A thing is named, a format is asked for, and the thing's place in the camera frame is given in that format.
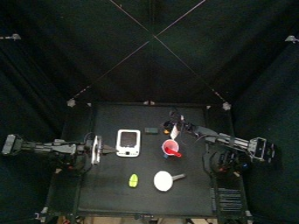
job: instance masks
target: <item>white device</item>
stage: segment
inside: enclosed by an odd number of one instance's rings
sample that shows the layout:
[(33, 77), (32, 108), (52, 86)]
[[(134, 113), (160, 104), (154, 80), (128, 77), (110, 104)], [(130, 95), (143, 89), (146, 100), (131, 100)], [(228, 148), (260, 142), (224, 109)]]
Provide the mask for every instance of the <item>white device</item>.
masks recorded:
[(116, 134), (118, 155), (126, 158), (135, 158), (140, 151), (140, 130), (120, 129)]

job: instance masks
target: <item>screen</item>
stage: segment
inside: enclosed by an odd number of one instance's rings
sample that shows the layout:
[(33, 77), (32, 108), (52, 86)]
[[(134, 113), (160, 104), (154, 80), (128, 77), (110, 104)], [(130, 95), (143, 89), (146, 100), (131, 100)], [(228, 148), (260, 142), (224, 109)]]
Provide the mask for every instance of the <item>screen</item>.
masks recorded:
[(136, 133), (122, 132), (120, 135), (120, 147), (134, 148), (136, 146)]

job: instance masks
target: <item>pink cup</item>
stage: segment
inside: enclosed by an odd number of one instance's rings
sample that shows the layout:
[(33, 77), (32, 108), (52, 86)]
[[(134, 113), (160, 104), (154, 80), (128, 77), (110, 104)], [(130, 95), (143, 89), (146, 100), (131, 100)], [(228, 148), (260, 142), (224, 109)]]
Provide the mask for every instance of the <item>pink cup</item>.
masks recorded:
[(178, 151), (179, 144), (172, 139), (168, 139), (163, 142), (163, 153), (168, 156), (174, 156), (174, 154), (170, 154), (164, 151), (166, 148), (171, 149), (172, 151)]

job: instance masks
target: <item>black backdrop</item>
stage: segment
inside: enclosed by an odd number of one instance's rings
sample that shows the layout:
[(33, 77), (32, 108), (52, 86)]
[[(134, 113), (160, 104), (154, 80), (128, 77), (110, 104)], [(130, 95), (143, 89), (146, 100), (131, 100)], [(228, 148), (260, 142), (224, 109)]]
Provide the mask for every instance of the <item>black backdrop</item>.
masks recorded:
[[(73, 96), (80, 102), (224, 99), (236, 135), (268, 138), (283, 155), (283, 169), (247, 175), (251, 209), (298, 221), (299, 45), (284, 42), (299, 30), (298, 11), (296, 0), (1, 1), (0, 36), (23, 38), (0, 39), (1, 142), (8, 133), (59, 137)], [(48, 161), (0, 163), (0, 221), (25, 219), (43, 208)]]

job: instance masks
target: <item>yellow sponge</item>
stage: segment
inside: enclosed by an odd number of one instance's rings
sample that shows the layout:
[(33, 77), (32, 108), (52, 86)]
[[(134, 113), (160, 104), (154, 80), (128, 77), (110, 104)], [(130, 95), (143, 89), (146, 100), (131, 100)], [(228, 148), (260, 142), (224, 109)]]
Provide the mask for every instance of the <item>yellow sponge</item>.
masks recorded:
[(136, 187), (136, 185), (138, 185), (138, 176), (135, 174), (132, 174), (132, 176), (131, 176), (131, 178), (128, 180), (128, 185), (131, 187)]

